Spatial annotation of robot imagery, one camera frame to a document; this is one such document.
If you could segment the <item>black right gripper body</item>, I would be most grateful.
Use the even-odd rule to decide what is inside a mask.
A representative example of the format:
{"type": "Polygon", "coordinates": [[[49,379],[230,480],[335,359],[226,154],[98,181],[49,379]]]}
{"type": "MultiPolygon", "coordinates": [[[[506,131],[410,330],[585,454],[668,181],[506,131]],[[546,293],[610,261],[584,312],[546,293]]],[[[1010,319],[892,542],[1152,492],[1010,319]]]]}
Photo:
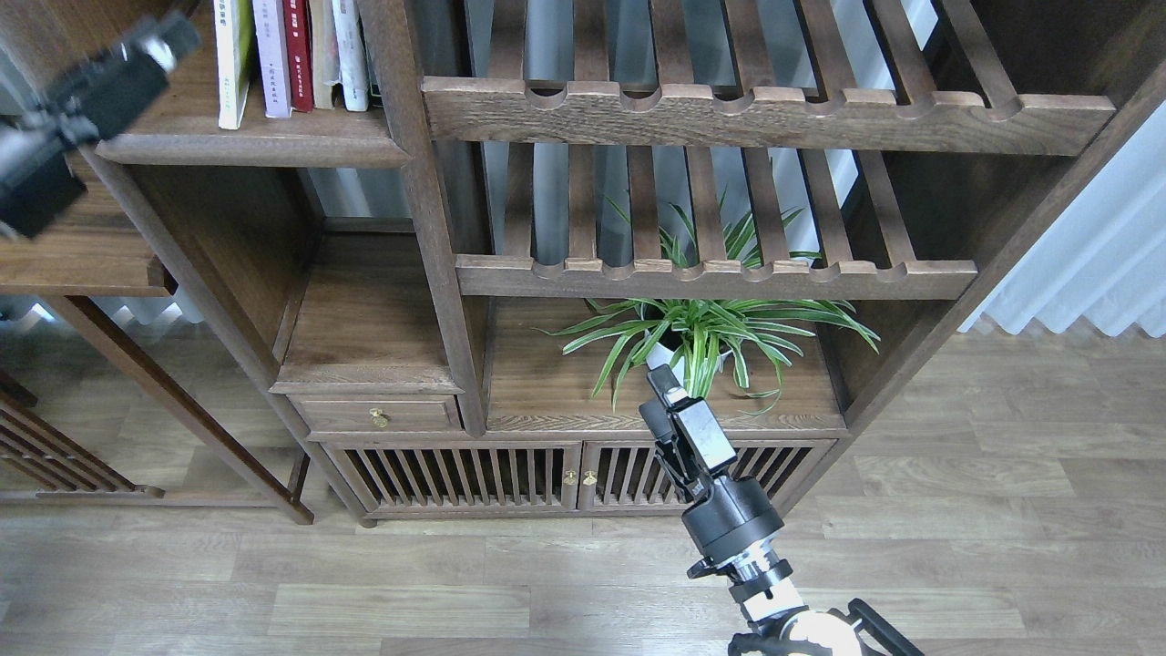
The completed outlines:
{"type": "Polygon", "coordinates": [[[736,478],[732,444],[703,398],[654,402],[655,457],[689,506],[681,519],[705,563],[731,563],[784,522],[761,485],[736,478]]]}

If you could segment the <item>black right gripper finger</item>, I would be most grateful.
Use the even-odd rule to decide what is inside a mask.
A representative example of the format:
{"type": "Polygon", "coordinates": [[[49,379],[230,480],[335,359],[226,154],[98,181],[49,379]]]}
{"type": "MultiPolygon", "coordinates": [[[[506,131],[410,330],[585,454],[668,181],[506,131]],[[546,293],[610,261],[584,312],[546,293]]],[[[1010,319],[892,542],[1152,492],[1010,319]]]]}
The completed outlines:
{"type": "Polygon", "coordinates": [[[647,382],[666,411],[679,411],[680,408],[689,405],[689,394],[669,365],[659,365],[649,369],[647,382]]]}
{"type": "Polygon", "coordinates": [[[639,415],[649,428],[658,447],[670,443],[670,419],[662,403],[642,403],[639,405],[639,415]]]}

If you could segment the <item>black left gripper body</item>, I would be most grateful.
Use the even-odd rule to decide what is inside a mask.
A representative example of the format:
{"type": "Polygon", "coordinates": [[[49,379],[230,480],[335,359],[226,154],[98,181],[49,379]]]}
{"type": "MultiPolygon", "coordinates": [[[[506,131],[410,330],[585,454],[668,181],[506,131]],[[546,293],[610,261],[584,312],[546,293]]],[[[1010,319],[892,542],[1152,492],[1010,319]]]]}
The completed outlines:
{"type": "Polygon", "coordinates": [[[3,235],[34,238],[85,191],[66,154],[115,137],[168,86],[171,50],[106,50],[45,89],[37,107],[3,125],[3,235]]]}

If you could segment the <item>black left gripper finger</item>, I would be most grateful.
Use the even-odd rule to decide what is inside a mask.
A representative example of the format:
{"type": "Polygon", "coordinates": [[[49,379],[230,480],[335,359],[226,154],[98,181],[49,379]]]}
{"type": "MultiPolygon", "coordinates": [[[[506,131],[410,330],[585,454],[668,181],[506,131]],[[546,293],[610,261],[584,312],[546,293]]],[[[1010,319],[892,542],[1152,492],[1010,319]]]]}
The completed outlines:
{"type": "Polygon", "coordinates": [[[171,10],[162,17],[146,21],[146,55],[159,64],[163,75],[171,75],[180,62],[199,47],[199,30],[187,12],[171,10]]]}

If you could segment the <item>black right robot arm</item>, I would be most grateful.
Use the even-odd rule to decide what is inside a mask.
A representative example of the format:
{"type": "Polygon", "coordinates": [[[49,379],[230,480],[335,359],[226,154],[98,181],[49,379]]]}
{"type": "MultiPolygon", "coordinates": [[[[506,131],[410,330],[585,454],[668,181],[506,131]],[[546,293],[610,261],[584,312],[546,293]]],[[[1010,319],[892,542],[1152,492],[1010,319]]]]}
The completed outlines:
{"type": "Polygon", "coordinates": [[[639,407],[655,460],[688,505],[681,515],[701,555],[687,576],[725,576],[750,632],[730,655],[919,655],[887,619],[854,599],[848,611],[812,611],[774,551],[784,522],[753,477],[733,477],[732,444],[704,398],[690,397],[667,365],[647,374],[655,398],[639,407]]]}

